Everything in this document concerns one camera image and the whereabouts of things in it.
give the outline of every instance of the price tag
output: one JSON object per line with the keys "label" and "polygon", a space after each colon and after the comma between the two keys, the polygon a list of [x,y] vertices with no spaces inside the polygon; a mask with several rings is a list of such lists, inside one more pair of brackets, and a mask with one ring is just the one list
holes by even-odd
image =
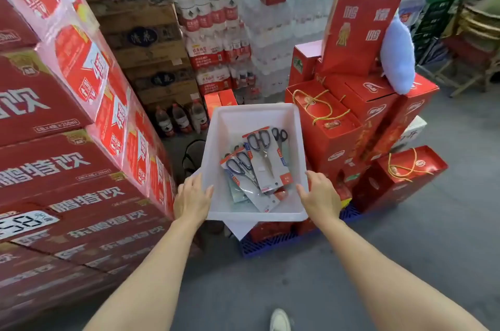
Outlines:
{"label": "price tag", "polygon": [[24,214],[10,216],[0,220],[0,240],[26,231],[45,227],[58,222],[59,219],[43,211],[35,210]]}

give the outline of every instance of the hand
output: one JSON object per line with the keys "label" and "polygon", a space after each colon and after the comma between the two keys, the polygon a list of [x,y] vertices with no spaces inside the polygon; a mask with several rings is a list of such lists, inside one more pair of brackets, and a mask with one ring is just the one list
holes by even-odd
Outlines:
{"label": "hand", "polygon": [[332,182],[323,174],[307,170],[310,191],[306,193],[302,185],[297,184],[297,192],[309,218],[319,229],[331,219],[339,219],[342,209],[340,196]]}
{"label": "hand", "polygon": [[173,214],[176,219],[184,219],[198,229],[209,214],[210,202],[214,186],[202,191],[202,175],[187,177],[178,188],[173,203]]}

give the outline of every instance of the blue plush toy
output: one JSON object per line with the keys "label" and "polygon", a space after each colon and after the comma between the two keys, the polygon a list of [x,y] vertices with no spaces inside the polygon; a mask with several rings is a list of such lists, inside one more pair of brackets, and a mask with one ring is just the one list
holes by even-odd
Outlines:
{"label": "blue plush toy", "polygon": [[415,52],[409,29],[397,11],[385,32],[380,61],[394,91],[408,94],[415,80]]}

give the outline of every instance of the yellow rope handle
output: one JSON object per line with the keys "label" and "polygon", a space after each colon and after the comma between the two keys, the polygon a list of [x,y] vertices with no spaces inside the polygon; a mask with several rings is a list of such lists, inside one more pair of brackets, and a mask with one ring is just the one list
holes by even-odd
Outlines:
{"label": "yellow rope handle", "polygon": [[[303,95],[304,95],[304,100],[305,100],[305,98],[311,98],[311,96],[310,96],[309,94],[306,94],[306,93],[304,93],[302,90],[298,90],[298,89],[297,89],[297,90],[295,90],[295,91],[293,92],[293,95],[291,96],[291,100],[293,101],[293,104],[295,104],[295,105],[297,104],[297,103],[295,102],[295,95],[296,95],[297,93],[303,94]],[[350,111],[351,111],[350,109],[348,109],[348,110],[347,110],[346,112],[344,112],[342,115],[339,115],[339,116],[335,116],[335,117],[333,117],[333,118],[330,118],[329,116],[330,116],[330,115],[333,113],[333,111],[334,111],[334,110],[333,110],[333,108],[332,108],[332,106],[331,106],[331,105],[330,105],[327,101],[324,101],[324,100],[319,99],[319,97],[320,97],[321,95],[325,94],[325,93],[328,93],[328,90],[325,90],[325,91],[323,91],[322,93],[320,93],[320,94],[316,95],[314,98],[311,98],[312,100],[314,100],[314,101],[316,101],[316,102],[320,102],[320,103],[326,104],[326,105],[328,106],[328,108],[330,109],[330,112],[328,113],[328,115],[326,115],[326,116],[321,116],[321,117],[319,117],[319,118],[314,118],[314,120],[313,120],[313,122],[312,122],[312,124],[313,124],[313,125],[315,125],[315,124],[316,124],[316,122],[317,122],[318,120],[335,120],[335,119],[340,119],[342,116],[347,115],[347,114],[348,114],[348,113],[350,113]],[[305,107],[304,107],[304,110],[305,110],[308,114],[309,114],[309,112],[308,112],[308,107],[309,107],[309,104],[310,104],[310,103],[308,103],[308,102],[306,101],[306,103],[305,103]]]}
{"label": "yellow rope handle", "polygon": [[[393,178],[399,178],[399,179],[404,179],[405,181],[408,181],[408,182],[413,182],[411,179],[409,178],[406,178],[407,176],[409,176],[410,174],[412,174],[413,172],[417,172],[417,173],[426,173],[426,174],[430,174],[430,175],[434,175],[434,173],[432,172],[428,172],[428,171],[424,171],[424,170],[416,170],[415,169],[415,166],[416,166],[416,149],[415,148],[412,148],[413,149],[413,153],[415,154],[415,158],[413,160],[413,166],[411,168],[408,168],[406,166],[401,166],[401,165],[391,165],[391,157],[392,157],[392,153],[389,153],[389,159],[387,161],[387,172],[393,177]],[[408,173],[406,174],[396,174],[396,173],[393,173],[391,168],[400,168],[400,169],[406,169],[406,170],[409,170]]]}

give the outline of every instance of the blue plastic pallet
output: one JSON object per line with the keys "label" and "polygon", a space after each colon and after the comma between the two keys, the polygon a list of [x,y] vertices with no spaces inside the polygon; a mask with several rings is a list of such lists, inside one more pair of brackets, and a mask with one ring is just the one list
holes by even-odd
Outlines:
{"label": "blue plastic pallet", "polygon": [[[360,216],[362,216],[362,214],[360,214],[359,211],[352,204],[350,204],[341,211],[340,219],[342,219],[346,223],[349,223],[359,218]],[[308,237],[309,235],[316,234],[318,232],[319,231],[313,231],[304,235],[297,235],[297,233],[295,232],[284,233],[282,235],[274,236],[258,243],[254,243],[250,238],[250,235],[247,235],[240,241],[241,254],[245,258],[252,258],[254,256],[257,256],[258,254],[261,254],[278,246],[285,246],[295,243],[302,240],[304,237]]]}

